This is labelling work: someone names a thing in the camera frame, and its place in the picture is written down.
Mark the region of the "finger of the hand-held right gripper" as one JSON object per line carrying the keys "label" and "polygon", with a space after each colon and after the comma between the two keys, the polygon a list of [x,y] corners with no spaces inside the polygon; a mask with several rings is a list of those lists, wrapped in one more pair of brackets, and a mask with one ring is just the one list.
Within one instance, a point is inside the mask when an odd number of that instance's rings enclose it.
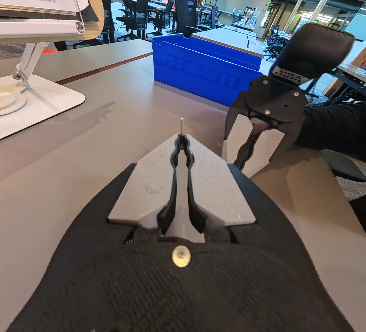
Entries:
{"label": "finger of the hand-held right gripper", "polygon": [[269,164],[285,135],[276,128],[270,128],[269,124],[262,120],[250,119],[250,123],[253,129],[244,145],[242,165],[242,172],[248,178]]}
{"label": "finger of the hand-held right gripper", "polygon": [[240,170],[244,167],[244,162],[249,155],[240,154],[240,149],[245,146],[251,136],[253,125],[249,117],[238,114],[227,138],[222,145],[222,159],[228,164],[234,164]]}

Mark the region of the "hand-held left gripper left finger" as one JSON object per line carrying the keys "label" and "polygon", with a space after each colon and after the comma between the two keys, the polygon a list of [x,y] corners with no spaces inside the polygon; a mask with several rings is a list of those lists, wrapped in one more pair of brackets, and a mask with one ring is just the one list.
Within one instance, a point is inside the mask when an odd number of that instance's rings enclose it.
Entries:
{"label": "hand-held left gripper left finger", "polygon": [[176,167],[181,134],[174,134],[138,161],[108,219],[167,233],[175,217]]}

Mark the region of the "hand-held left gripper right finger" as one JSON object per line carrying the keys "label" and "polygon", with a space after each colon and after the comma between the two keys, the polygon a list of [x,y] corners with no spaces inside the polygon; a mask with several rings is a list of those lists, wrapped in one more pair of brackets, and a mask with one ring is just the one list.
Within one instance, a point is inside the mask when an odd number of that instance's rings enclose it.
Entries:
{"label": "hand-held left gripper right finger", "polygon": [[187,166],[188,215],[183,238],[203,241],[203,233],[256,221],[229,164],[190,134],[183,136]]}

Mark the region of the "person's right forearm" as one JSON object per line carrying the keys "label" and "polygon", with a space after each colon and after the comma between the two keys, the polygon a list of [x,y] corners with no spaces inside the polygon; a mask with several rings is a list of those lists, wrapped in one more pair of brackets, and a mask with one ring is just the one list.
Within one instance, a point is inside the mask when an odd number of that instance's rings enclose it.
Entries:
{"label": "person's right forearm", "polygon": [[366,103],[308,106],[295,144],[309,149],[328,149],[365,161]]}

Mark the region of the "black office chair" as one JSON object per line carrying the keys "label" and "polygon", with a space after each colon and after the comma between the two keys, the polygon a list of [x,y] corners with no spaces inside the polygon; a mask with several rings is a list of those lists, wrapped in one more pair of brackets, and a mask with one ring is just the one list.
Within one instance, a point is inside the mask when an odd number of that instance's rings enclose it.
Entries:
{"label": "black office chair", "polygon": [[283,31],[280,31],[279,27],[272,25],[270,29],[270,35],[266,40],[266,45],[263,48],[266,61],[278,58],[288,41],[289,36]]}
{"label": "black office chair", "polygon": [[115,42],[115,26],[112,18],[111,0],[102,0],[104,9],[104,26],[101,32],[104,43]]}
{"label": "black office chair", "polygon": [[168,0],[165,7],[148,6],[148,22],[153,23],[154,32],[146,33],[146,36],[162,36],[162,30],[170,27],[170,15],[175,0]]}
{"label": "black office chair", "polygon": [[146,28],[148,25],[148,3],[149,0],[136,0],[135,6],[132,11],[121,10],[125,13],[123,17],[116,17],[117,21],[123,22],[126,27],[126,31],[131,30],[130,33],[123,36],[117,37],[116,42],[123,39],[126,41],[127,38],[131,40],[146,38]]}
{"label": "black office chair", "polygon": [[193,33],[202,32],[197,27],[197,0],[175,0],[176,33],[190,38]]}

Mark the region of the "blue plastic bin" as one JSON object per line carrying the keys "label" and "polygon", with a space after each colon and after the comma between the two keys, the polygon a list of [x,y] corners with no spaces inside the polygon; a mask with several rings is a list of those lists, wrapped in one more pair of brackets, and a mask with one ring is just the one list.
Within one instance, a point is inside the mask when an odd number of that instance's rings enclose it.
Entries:
{"label": "blue plastic bin", "polygon": [[262,75],[261,57],[182,33],[153,37],[152,50],[155,81],[228,107]]}

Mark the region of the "grey office chair seat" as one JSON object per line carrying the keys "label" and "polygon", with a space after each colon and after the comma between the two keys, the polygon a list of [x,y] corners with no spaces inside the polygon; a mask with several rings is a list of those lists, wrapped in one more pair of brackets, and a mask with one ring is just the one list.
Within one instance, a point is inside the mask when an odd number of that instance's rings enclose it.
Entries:
{"label": "grey office chair seat", "polygon": [[342,154],[327,149],[321,152],[335,176],[354,182],[366,182],[365,174],[363,174],[352,160]]}

